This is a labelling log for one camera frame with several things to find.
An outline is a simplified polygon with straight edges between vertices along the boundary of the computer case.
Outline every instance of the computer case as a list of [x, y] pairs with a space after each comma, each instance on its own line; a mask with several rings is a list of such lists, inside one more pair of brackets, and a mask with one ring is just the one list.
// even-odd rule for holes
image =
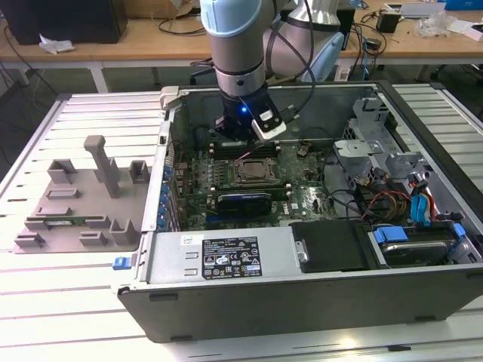
[[74, 43], [117, 43], [128, 25], [123, 0], [0, 0], [19, 44], [38, 44], [38, 34]]

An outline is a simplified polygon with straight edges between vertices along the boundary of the power cord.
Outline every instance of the power cord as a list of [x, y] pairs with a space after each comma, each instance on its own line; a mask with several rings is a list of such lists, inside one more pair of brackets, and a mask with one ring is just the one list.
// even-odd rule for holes
[[199, 29], [196, 29], [196, 30], [192, 30], [192, 31], [189, 31], [189, 32], [174, 32], [170, 29], [165, 29], [163, 28], [163, 25], [165, 25], [167, 22], [170, 22], [172, 20], [179, 20], [179, 19], [184, 19], [184, 18], [187, 18], [187, 17], [197, 17], [198, 14], [191, 14], [191, 13], [188, 13], [188, 14], [184, 14], [184, 15], [180, 15], [179, 17], [175, 17], [174, 19], [164, 19], [163, 21], [161, 21], [159, 24], [158, 24], [158, 29], [160, 32], [165, 32], [167, 34], [171, 34], [171, 35], [180, 35], [180, 36], [200, 36], [200, 35], [205, 35], [206, 34], [206, 30], [204, 27], [201, 27]]
[[14, 51], [14, 53], [19, 57], [20, 60], [22, 60], [26, 66], [28, 66], [31, 70], [33, 70], [36, 75], [45, 83], [45, 85], [47, 85], [47, 87], [49, 87], [49, 89], [56, 95], [58, 96], [58, 92], [44, 79], [44, 77], [42, 77], [40, 75], [40, 73], [37, 71], [37, 69], [34, 69], [21, 55], [20, 53], [17, 51], [17, 49], [15, 49], [14, 45], [12, 44], [11, 40], [9, 39], [8, 35], [7, 35], [7, 29], [8, 31], [10, 32], [11, 34], [11, 30], [10, 30], [10, 27], [9, 26], [6, 26], [4, 29], [3, 29], [3, 33], [5, 35], [5, 38], [7, 39], [7, 43], [8, 45], [10, 45], [10, 48]]

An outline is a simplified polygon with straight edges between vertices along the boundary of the black plastic cover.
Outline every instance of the black plastic cover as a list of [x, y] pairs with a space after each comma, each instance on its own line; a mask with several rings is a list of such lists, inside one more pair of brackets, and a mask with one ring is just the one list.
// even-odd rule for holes
[[291, 225], [295, 241], [302, 241], [308, 260], [300, 263], [304, 273], [353, 272], [378, 269], [366, 222], [327, 220]]

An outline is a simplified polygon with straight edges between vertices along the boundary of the white label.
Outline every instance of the white label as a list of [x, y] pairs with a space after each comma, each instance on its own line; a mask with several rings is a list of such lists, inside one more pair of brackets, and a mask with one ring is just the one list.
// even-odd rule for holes
[[47, 224], [47, 226], [71, 226], [72, 225], [70, 221], [47, 221], [45, 224]]
[[181, 235], [181, 246], [201, 245], [204, 238], [204, 235]]

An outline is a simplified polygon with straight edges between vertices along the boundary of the blue clip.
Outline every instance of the blue clip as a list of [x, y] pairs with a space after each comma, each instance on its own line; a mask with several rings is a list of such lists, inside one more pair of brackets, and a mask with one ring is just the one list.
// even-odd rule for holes
[[384, 226], [374, 232], [378, 244], [408, 241], [408, 236], [401, 226]]
[[456, 236], [458, 237], [458, 240], [463, 239], [466, 235], [465, 229], [459, 223], [455, 223], [453, 225], [453, 231], [456, 234]]
[[119, 258], [115, 258], [114, 263], [112, 264], [112, 268], [114, 270], [131, 269], [131, 258], [126, 258], [124, 256], [120, 256]]
[[430, 223], [426, 220], [426, 208], [428, 207], [428, 201], [425, 197], [415, 195], [411, 202], [411, 218], [414, 222], [421, 222], [425, 226], [429, 226]]

